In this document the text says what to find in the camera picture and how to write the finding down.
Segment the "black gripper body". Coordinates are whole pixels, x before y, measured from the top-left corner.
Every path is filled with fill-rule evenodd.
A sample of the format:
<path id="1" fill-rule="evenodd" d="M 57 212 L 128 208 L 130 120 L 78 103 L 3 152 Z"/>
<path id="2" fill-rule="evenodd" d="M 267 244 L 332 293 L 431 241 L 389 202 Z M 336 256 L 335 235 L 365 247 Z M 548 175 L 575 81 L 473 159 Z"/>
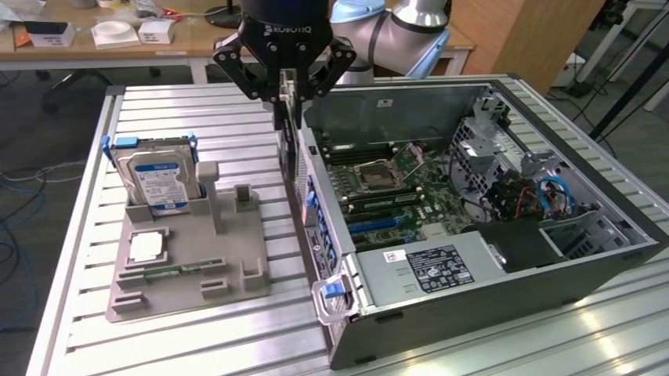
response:
<path id="1" fill-rule="evenodd" d="M 329 3 L 320 0 L 241 1 L 237 36 L 265 68 L 309 65 L 328 46 Z"/>

